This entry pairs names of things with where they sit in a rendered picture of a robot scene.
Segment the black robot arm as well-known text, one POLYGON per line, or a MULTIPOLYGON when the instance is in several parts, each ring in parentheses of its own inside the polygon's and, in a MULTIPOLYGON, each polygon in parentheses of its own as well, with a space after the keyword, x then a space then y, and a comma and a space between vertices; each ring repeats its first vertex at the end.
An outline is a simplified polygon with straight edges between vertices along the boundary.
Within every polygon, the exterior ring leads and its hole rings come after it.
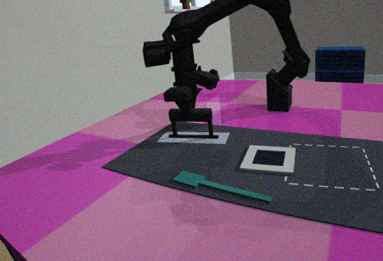
MULTIPOLYGON (((274 19, 286 45, 284 61, 286 64, 273 77, 286 90, 297 76, 303 78, 308 74, 310 58, 302 49, 289 16, 291 4, 289 0, 214 0, 196 10, 187 10, 172 17, 169 26, 162 34, 162 41, 146 41, 143 46, 145 67, 193 62, 193 43, 200 43, 198 38, 210 25, 229 16, 248 5, 255 5, 266 10, 274 19), (174 35, 175 40, 173 40, 174 35)), ((190 86, 196 84, 213 90, 219 81, 218 71, 209 73, 201 70, 201 66, 191 71, 190 86)))

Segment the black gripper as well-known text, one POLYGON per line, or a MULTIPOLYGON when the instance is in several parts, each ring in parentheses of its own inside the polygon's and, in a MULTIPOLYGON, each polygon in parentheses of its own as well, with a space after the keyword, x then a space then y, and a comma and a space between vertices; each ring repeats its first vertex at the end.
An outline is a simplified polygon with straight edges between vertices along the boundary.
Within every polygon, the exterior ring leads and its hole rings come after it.
POLYGON ((175 82, 164 92, 164 101, 174 101, 186 119, 191 117, 191 108, 195 108, 197 94, 202 88, 190 86, 190 76, 197 64, 193 62, 174 64, 171 72, 175 74, 175 82), (178 87, 175 87, 178 86, 178 87))

